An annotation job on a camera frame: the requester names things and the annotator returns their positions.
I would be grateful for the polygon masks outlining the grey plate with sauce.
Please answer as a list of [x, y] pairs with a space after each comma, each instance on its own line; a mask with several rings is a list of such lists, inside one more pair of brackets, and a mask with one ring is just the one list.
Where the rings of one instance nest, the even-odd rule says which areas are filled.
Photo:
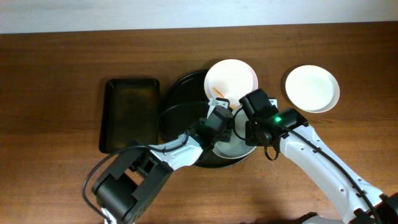
[[[245, 124], [248, 117], [241, 110], [235, 117], [235, 130], [239, 136], [246, 136]], [[248, 156], [254, 151], [256, 146], [248, 146], [245, 140], [238, 138], [234, 132], [231, 133], [230, 142], [217, 142], [213, 148], [213, 152], [224, 159], [240, 159]]]

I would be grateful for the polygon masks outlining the pinkish white plate with sauce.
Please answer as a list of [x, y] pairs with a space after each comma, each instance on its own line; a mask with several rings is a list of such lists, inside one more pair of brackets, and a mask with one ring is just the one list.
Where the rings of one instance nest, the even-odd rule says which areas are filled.
[[247, 63], [236, 59], [214, 64], [205, 75], [204, 91], [207, 98], [227, 99], [234, 110], [240, 107], [239, 99], [258, 87], [255, 71]]

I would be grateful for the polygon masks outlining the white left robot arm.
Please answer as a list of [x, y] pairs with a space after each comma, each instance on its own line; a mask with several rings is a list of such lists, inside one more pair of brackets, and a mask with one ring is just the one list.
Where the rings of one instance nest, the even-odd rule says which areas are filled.
[[113, 152], [88, 174], [109, 159], [112, 163], [96, 179], [91, 191], [96, 203], [85, 202], [105, 223], [135, 223], [149, 208], [160, 190], [179, 168], [206, 159], [218, 141], [228, 142], [234, 123], [229, 100], [212, 98], [206, 118], [193, 123], [177, 139], [159, 145], [133, 144]]

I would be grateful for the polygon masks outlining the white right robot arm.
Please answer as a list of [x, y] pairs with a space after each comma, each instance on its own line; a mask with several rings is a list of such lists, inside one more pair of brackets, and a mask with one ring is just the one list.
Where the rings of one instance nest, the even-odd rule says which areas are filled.
[[272, 146], [298, 165], [337, 209], [343, 223], [397, 223], [397, 195], [388, 197], [346, 165], [297, 110], [268, 99], [240, 99], [249, 118], [246, 137]]

